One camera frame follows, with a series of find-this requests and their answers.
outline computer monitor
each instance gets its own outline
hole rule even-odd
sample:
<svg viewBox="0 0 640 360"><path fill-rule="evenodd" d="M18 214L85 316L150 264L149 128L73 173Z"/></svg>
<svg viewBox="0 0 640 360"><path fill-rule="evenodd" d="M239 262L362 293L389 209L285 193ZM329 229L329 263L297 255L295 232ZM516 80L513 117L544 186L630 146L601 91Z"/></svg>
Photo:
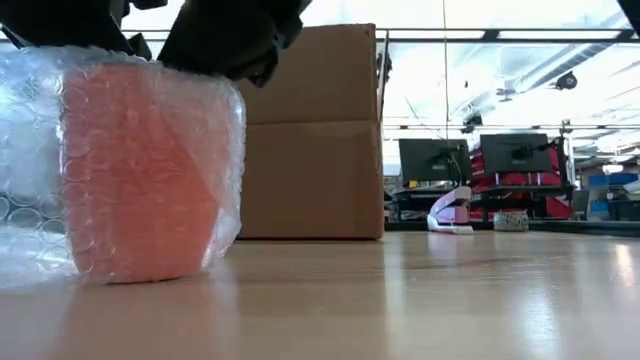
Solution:
<svg viewBox="0 0 640 360"><path fill-rule="evenodd" d="M400 139L399 145L404 181L466 183L471 179L466 140Z"/></svg>
<svg viewBox="0 0 640 360"><path fill-rule="evenodd" d="M546 134L480 135L484 173L552 171Z"/></svg>

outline bubble wrap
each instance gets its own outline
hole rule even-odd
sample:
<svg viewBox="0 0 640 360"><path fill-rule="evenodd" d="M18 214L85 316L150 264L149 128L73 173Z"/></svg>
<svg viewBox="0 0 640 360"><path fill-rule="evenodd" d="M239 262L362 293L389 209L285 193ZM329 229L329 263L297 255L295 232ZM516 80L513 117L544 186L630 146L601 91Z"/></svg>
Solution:
<svg viewBox="0 0 640 360"><path fill-rule="evenodd" d="M0 57L0 287L199 273L240 231L244 103L99 49Z"/></svg>

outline wooden table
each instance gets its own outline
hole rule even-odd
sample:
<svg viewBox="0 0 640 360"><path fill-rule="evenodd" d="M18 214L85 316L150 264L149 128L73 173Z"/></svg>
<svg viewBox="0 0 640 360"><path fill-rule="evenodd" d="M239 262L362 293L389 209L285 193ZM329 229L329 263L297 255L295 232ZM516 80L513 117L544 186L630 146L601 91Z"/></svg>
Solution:
<svg viewBox="0 0 640 360"><path fill-rule="evenodd" d="M0 291L0 359L637 359L640 243L238 242L207 276Z"/></svg>

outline table surface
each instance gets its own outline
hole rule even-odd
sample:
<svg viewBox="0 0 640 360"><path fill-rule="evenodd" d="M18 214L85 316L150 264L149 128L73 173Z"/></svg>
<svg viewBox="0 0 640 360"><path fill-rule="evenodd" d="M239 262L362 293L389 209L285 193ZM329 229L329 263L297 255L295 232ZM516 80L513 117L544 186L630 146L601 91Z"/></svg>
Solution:
<svg viewBox="0 0 640 360"><path fill-rule="evenodd" d="M238 242L206 276L0 290L5 359L637 359L640 242Z"/></svg>

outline cardboard box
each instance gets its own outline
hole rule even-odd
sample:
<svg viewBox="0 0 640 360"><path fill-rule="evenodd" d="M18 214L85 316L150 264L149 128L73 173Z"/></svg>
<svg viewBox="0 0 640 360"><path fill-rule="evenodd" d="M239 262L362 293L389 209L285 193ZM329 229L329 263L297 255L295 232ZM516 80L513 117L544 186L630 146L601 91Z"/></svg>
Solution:
<svg viewBox="0 0 640 360"><path fill-rule="evenodd" d="M248 116L240 237L381 237L374 27L306 28L266 88L240 88Z"/></svg>

